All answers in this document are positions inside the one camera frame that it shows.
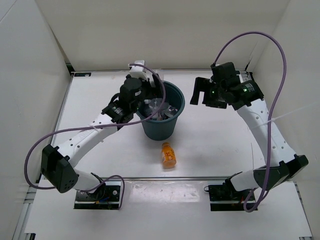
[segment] plastic bottle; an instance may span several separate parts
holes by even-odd
[[[169,142],[164,142],[162,144],[161,156],[164,168],[170,169],[176,165],[176,155]]]

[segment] wall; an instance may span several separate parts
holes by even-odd
[[[319,23],[320,1],[291,0],[274,31],[274,37],[284,49],[288,67],[286,83],[274,111],[275,117],[320,101]],[[270,106],[282,76],[281,56],[271,42],[253,73]],[[289,144],[309,160],[309,166],[296,180],[315,239],[320,239],[319,117],[318,103],[276,121]]]
[[[81,71],[127,69],[139,59],[152,68],[208,69],[235,35],[271,34],[289,0],[37,2],[72,66]],[[259,56],[265,43],[259,36],[239,39],[220,61],[244,69],[253,50]]]
[[[12,239],[26,196],[26,154],[36,140],[54,129],[69,79],[63,57],[36,3],[1,1],[1,240]],[[38,148],[30,161],[33,181],[39,176],[39,156]]]

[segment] trash can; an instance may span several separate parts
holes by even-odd
[[[177,108],[178,112],[173,117],[166,120],[157,121],[149,119],[142,122],[144,133],[155,141],[166,140],[174,133],[177,119],[185,108],[185,97],[181,90],[171,82],[163,81],[163,83],[166,93],[165,101]],[[141,106],[136,112],[141,120],[146,118],[142,113],[143,107],[144,106]]]

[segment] black and white robotic arm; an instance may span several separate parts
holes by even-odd
[[[196,78],[190,104],[197,105],[200,92],[204,92],[202,103],[207,107],[225,109],[231,105],[250,128],[267,164],[269,111],[262,91],[254,80],[241,82],[232,62],[212,65],[211,70],[210,79]],[[267,191],[290,180],[308,164],[305,155],[298,156],[288,145],[273,121],[270,138]],[[220,193],[232,197],[244,190],[262,188],[265,173],[266,166],[236,173],[225,181],[225,191]]]
[[[79,161],[98,143],[116,133],[122,126],[98,127],[100,125],[125,124],[133,119],[144,100],[162,96],[162,88],[155,76],[149,79],[144,68],[132,66],[120,92],[115,94],[107,107],[89,124],[93,128],[79,131],[74,137],[53,147],[42,150],[41,173],[60,192],[70,189],[90,190],[101,183],[93,173],[77,170]],[[103,199],[105,184],[88,195],[95,200]]]

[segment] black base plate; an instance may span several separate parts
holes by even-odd
[[[100,210],[117,210],[119,208],[120,199],[120,185],[107,185],[109,193],[116,191],[117,194],[110,194],[108,201],[96,203],[95,200],[90,198],[87,194],[76,192],[74,200],[74,209],[100,209]]]
[[[210,210],[212,212],[219,211],[244,211],[244,200],[248,196],[250,189],[244,190],[239,196],[230,198],[228,195],[219,194],[223,192],[223,185],[209,185]],[[249,198],[246,207],[252,208],[256,203],[254,194]]]

